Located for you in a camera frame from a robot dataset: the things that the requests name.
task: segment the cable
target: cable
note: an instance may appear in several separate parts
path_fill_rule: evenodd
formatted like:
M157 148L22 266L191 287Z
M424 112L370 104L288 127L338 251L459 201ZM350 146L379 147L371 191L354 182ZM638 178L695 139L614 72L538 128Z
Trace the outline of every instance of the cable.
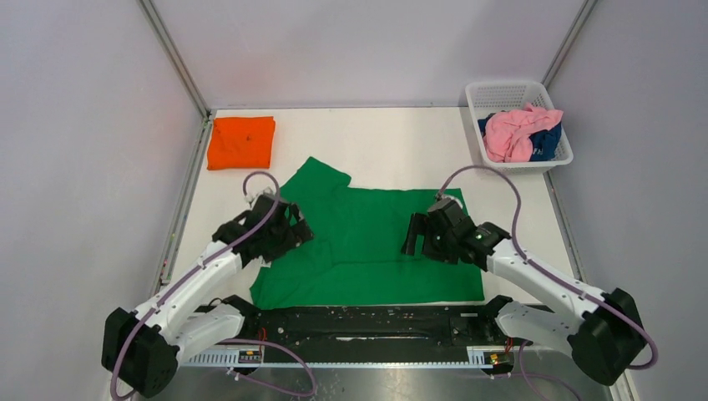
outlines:
M563 386L563 387L565 387L566 389L568 389L568 391L570 391L571 393L573 393L573 395L578 399L578 401L583 401L583 398L580 396L580 393L578 392L578 390L576 390L575 388L573 388L570 384L568 384L567 382L565 382L563 379L561 379L561 378L556 378L555 376L551 376L551 375L549 375L549 374L542 374L542 373L526 373L526 375L524 376L522 373L507 373L507 374L497 374L497 375L493 375L493 377L492 377L492 376L488 376L488 375L486 375L486 374L485 374L485 375L478 375L478 376L467 376L467 375L460 375L460 376L465 377L465 378L473 378L473 379L477 379L477 380L484 380L484 379L487 379L487 380L491 380L491 379L499 380L499 379L501 379L501 378L521 378L521 377L526 377L526 378L541 378L541 379L543 379L543 380L548 380L548 381L550 381L550 382L553 382L553 383L556 383L556 384L560 384L561 386Z
M526 384L528 384L528 386L534 391L534 393L536 393L536 395L538 395L539 398L541 398L543 401L550 401L550 399L544 397L544 395L541 394L541 392L536 388L536 386L534 386L531 383L531 380L528 380L529 378L532 378L532 377L544 376L543 378L546 378L548 380L553 380L556 383L559 383L559 384L563 385L564 387L566 387L571 393L573 393L573 395L578 399L578 401L583 401L583 398L580 397L580 393L578 393L578 390L570 387L569 384L567 384L566 382L564 382L560 378L556 378L554 376L541 375L538 373L526 373L526 369L523 367L523 348L526 347L526 344L528 344L528 341L524 341L523 343L521 343L521 347L518 348L518 367L521 369L521 374L519 374L519 376L523 377L523 379L526 380Z
M260 384L261 386L266 386L267 388L271 388L275 391L279 391L284 394L291 395L293 397L310 397L312 395L315 395L317 391L317 381L315 380L315 374L312 372L312 368L307 366L307 363L302 360L302 358L298 357L296 353L293 353L290 349L283 347L280 344L276 343L271 343L270 341L259 341L259 340L246 340L243 338L230 338L228 340L224 340L220 342L220 344L252 344L252 345L259 345L259 346L266 346L266 347L273 347L280 349L282 352L287 353L290 355L293 359L295 359L302 367L305 369L305 372L307 372L307 376L310 377L310 381L312 382L312 389L306 393L298 393L297 391L292 391L287 388L282 388L280 386L276 386L272 383L267 383L258 380L257 378L252 378L250 376L245 376L245 375L239 375L236 373L236 379L238 380L239 378L243 378L244 380L248 380L249 382Z
M236 238L233 242L231 242L229 245L224 246L223 248L219 249L218 251L214 252L211 256L206 257L202 261L202 267L199 263L197 263L194 267L192 267L191 270L189 270L186 274L184 274L172 287L169 287L168 290L164 293L164 295L157 301L157 307L158 309L164 305L167 300L172 297L172 294L174 294L180 287L182 287L185 282L187 282L193 275L195 275L199 270L202 270L206 268L211 261L216 259L217 257L223 255L224 253L230 251L233 249L235 246L239 245L241 242L245 241L248 239L250 236L252 236L256 231L258 231L263 225L266 224L266 222L273 216L273 213L276 212L276 208L278 206L278 202L281 199L281 186L278 184L278 181L276 178L271 174L266 171L254 171L250 174L248 174L244 178L242 190L243 194L247 195L248 192L246 191L246 186L248 184L248 181L254 177L255 175L265 175L266 177L270 178L271 181L273 181L273 185L276 188L276 193L275 193L275 201L273 202L273 206L266 212L265 216L263 216L263 219L259 221L258 223L255 224L250 230L248 230L243 236L240 236ZM113 368L113 374L111 375L111 384L110 384L110 393L111 397L113 397L114 400L116 401L123 401L125 399L128 399L135 394L135 390L133 389L130 391L130 393L126 395L119 395L118 394L118 376L120 372L120 368L123 365L123 360L125 359L125 354L128 352L128 348L130 347L130 344L133 342L133 339L135 338L135 335L138 333L138 330L142 328L143 325L145 325L145 322L148 321L148 319L156 313L157 310L155 308L150 308L146 313L145 316L143 316L142 319L133 327L133 330L130 331L128 336L125 338L125 341L123 342L123 346L120 348L120 352L118 353L118 358L115 361L115 365Z
M513 220L511 223L511 241L513 243L514 249L516 249L516 252L521 256L521 258L526 261L529 265L531 265L533 268L538 270L541 274L546 276L548 279L551 281L555 282L556 284L559 284L561 287L565 288L566 290L571 291L572 293L584 297L585 299L590 300L592 303L597 304L598 306L604 308L605 310L609 311L613 315L615 315L619 320L622 322L626 323L630 327L632 327L636 332L640 334L644 338L644 340L649 344L649 348L651 349L651 358L647 363L643 363L641 365L630 365L629 369L633 370L644 370L651 368L652 366L656 365L656 361L659 359L659 350L656 347L656 343L654 342L654 339L651 338L651 336L637 323L635 323L632 319L626 317L622 312L618 311L617 309L611 307L608 305L606 302L602 301L601 299L598 299L597 297L594 297L588 293L583 292L579 288L574 287L572 284L568 284L567 282L563 281L562 279L556 277L553 273L549 272L548 270L544 269L543 266L539 265L532 259L529 259L528 256L526 255L526 252L523 251L522 247L518 243L517 235L516 235L516 228L518 225L518 215L521 213L521 195L518 193L518 189L516 188L516 185L511 182L511 180L504 174L502 174L500 171L495 170L491 167L487 167L485 165L468 165L466 167L463 167L457 171L455 171L452 175L448 177L448 179L445 181L445 184L442 185L442 188L437 192L437 196L442 196L445 190L447 189L448 185L453 181L453 179L460 173L466 170L487 170L487 171L492 171L494 174L498 175L501 177L504 181L509 184L511 187L513 194L516 195L516 210L513 213Z

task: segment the laundry basket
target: laundry basket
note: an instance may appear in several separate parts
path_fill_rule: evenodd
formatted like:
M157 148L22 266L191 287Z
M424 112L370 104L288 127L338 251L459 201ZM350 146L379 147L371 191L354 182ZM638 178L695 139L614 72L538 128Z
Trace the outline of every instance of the laundry basket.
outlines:
M504 173L544 173L556 165L567 165L573 161L565 129L560 136L555 156L549 161L529 161L524 163L497 163L487 156L479 130L479 119L486 119L490 113L521 109L528 102L534 106L552 109L553 103L546 88L534 81L495 81L472 83L465 87L469 111L472 113L475 136L479 143L484 165L501 170Z

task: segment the pink towel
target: pink towel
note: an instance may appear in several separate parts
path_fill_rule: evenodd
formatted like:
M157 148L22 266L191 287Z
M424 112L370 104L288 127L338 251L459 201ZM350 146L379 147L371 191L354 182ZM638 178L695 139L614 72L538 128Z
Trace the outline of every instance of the pink towel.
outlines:
M558 125L563 112L546 110L526 103L523 110L503 111L487 121L484 147L491 161L519 163L529 161L534 145L528 137Z

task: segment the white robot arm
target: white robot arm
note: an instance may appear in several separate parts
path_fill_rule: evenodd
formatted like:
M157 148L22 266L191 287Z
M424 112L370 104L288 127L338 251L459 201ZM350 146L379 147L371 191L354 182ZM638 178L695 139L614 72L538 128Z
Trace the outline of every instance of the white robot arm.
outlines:
M614 383L647 344L624 320L643 330L632 296L619 288L607 293L567 277L515 244L498 226L489 222L475 225L451 197L441 196L427 214L411 217L402 252L414 254L419 236L424 237L423 255L447 263L474 264L541 301L550 311L497 296L488 303L487 315L510 338L529 340L568 355L598 383ZM624 319L599 307L593 299L609 305Z
M272 214L264 222L268 213ZM133 311L117 308L108 316L101 363L109 371L120 365L118 376L123 381L145 397L156 395L183 361L236 337L244 326L242 314L228 304L189 320L200 301L250 261L272 261L312 238L297 205L260 195L252 210L219 227L182 277ZM131 335L126 351L123 347Z
M219 341L235 337L243 327L243 316L230 305L219 305L212 311L187 322L187 318L194 313L202 299L211 294L218 284L231 279L241 271L243 267L241 257L233 252L226 252L204 264L207 257L227 245L221 241L211 242L193 264L203 268L186 281L164 304L158 306L160 298L164 297L179 279L172 281L172 284L134 309L137 319L141 319L151 308L157 311L145 322L145 326L160 327L159 334L164 340L168 344L179 347L180 350L175 356L178 366L182 361L192 358Z

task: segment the folded orange shirt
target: folded orange shirt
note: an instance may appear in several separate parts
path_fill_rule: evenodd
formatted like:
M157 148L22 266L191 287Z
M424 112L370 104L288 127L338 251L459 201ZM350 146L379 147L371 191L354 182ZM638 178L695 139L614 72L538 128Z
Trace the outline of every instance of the folded orange shirt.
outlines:
M267 169L276 122L273 117L224 117L214 120L206 169Z

